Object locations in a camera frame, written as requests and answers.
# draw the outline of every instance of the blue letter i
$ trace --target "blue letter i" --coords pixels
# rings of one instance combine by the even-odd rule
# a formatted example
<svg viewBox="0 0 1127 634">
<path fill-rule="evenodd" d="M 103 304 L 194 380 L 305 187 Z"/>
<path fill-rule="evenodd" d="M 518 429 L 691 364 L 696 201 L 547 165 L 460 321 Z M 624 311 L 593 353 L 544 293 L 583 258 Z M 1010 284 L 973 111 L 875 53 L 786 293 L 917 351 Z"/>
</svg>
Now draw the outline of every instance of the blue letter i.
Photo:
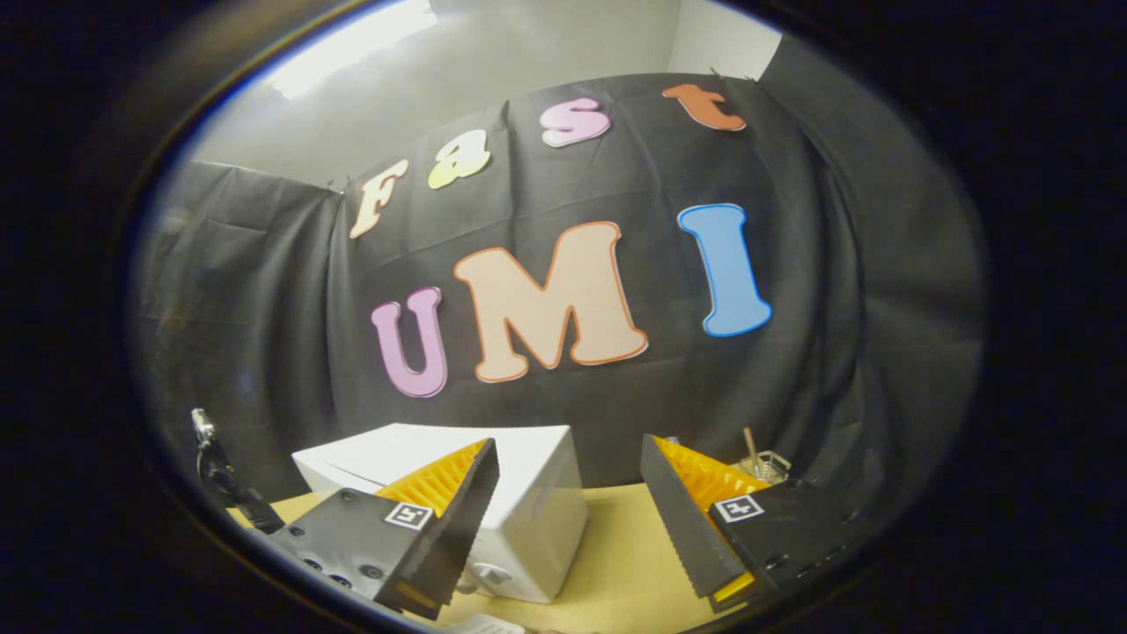
<svg viewBox="0 0 1127 634">
<path fill-rule="evenodd" d="M 730 338 L 753 331 L 771 319 L 771 305 L 760 297 L 747 257 L 744 209 L 728 203 L 691 206 L 677 215 L 677 224 L 696 238 L 704 259 L 712 312 L 704 332 Z"/>
</svg>

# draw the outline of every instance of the yellow soft pad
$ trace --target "yellow soft pad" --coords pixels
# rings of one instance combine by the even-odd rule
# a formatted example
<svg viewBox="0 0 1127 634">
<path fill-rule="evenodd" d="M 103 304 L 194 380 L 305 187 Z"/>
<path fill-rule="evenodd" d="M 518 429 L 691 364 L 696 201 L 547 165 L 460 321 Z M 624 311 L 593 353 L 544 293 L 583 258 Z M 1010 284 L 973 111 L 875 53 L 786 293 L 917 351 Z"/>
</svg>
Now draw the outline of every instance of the yellow soft pad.
<svg viewBox="0 0 1127 634">
<path fill-rule="evenodd" d="M 681 477 L 681 482 L 704 517 L 708 517 L 709 507 L 716 502 L 771 486 L 762 480 L 668 440 L 655 436 L 654 443 L 657 443 L 662 454 L 665 454 L 666 459 L 673 465 L 673 471 Z"/>
<path fill-rule="evenodd" d="M 486 439 L 482 439 L 459 449 L 397 480 L 375 494 L 397 502 L 429 507 L 434 509 L 435 516 L 441 518 L 458 493 L 458 489 L 462 486 L 465 473 L 470 471 L 473 459 L 485 444 Z"/>
</svg>

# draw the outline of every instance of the black cloth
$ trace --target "black cloth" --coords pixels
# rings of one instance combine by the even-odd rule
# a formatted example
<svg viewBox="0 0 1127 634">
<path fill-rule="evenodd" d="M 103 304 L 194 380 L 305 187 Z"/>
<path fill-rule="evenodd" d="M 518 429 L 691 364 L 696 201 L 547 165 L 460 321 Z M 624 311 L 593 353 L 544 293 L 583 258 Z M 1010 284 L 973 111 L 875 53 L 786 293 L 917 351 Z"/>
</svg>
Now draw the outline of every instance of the black cloth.
<svg viewBox="0 0 1127 634">
<path fill-rule="evenodd" d="M 571 426 L 585 486 L 639 482 L 642 434 L 730 463 L 746 455 L 748 426 L 796 474 L 858 506 L 900 507 L 956 437 L 974 385 L 983 296 L 973 207 L 895 113 L 788 46 L 780 55 L 795 61 L 779 68 L 790 70 L 773 72 L 777 60 L 762 82 L 625 75 L 511 99 L 374 151 L 343 195 L 194 166 L 169 198 L 193 211 L 179 227 L 163 221 L 142 270 L 153 279 L 143 313 L 160 352 L 162 426 L 186 436 L 190 408 L 213 412 L 231 430 L 232 462 L 272 499 L 305 490 L 290 453 L 391 422 Z M 721 108 L 747 127 L 706 127 L 662 96 L 686 82 L 724 95 Z M 579 97 L 600 101 L 610 130 L 549 146 L 540 114 Z M 490 163 L 431 189 L 435 152 L 473 128 L 488 134 Z M 409 170 L 379 223 L 349 238 L 361 185 L 402 158 Z M 703 331 L 708 277 L 676 222 L 709 203 L 747 213 L 744 238 L 773 310 L 735 338 Z M 600 220 L 621 227 L 619 274 L 649 349 L 596 367 L 564 355 L 547 370 L 513 338 L 527 375 L 478 381 L 473 303 L 454 264 L 504 247 L 543 283 L 559 235 Z M 443 293 L 449 381 L 412 399 L 388 378 L 370 314 L 432 285 Z M 420 369 L 406 309 L 400 329 Z M 573 322 L 565 350 L 574 341 Z"/>
</svg>

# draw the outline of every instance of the table surface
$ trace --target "table surface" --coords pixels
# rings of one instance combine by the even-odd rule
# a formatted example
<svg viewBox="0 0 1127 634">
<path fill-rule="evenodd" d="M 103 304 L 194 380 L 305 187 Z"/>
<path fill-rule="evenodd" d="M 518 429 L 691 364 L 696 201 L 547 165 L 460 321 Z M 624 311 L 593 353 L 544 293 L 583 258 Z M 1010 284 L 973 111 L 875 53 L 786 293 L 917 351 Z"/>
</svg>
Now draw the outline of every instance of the table surface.
<svg viewBox="0 0 1127 634">
<path fill-rule="evenodd" d="M 405 614 L 438 627 L 485 613 L 532 631 L 660 634 L 738 609 L 715 615 L 707 598 L 696 598 L 645 484 L 586 489 L 584 498 L 587 526 L 564 588 L 551 604 L 455 592 L 436 622 Z M 309 493 L 273 507 L 289 524 L 317 503 Z M 237 510 L 229 510 L 241 525 L 250 526 Z"/>
</svg>

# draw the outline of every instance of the white wall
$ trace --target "white wall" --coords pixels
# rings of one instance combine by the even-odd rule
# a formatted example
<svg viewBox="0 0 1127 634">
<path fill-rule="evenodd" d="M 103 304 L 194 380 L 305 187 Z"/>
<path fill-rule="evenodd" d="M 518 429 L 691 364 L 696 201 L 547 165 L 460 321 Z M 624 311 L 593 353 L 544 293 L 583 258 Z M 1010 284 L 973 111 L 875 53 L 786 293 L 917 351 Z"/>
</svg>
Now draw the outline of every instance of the white wall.
<svg viewBox="0 0 1127 634">
<path fill-rule="evenodd" d="M 681 0 L 669 72 L 758 79 L 774 56 L 782 33 L 709 0 Z"/>
<path fill-rule="evenodd" d="M 664 72 L 678 0 L 431 0 L 437 24 L 287 100 L 264 80 L 229 99 L 193 159 L 343 188 L 437 125 L 585 79 Z"/>
</svg>

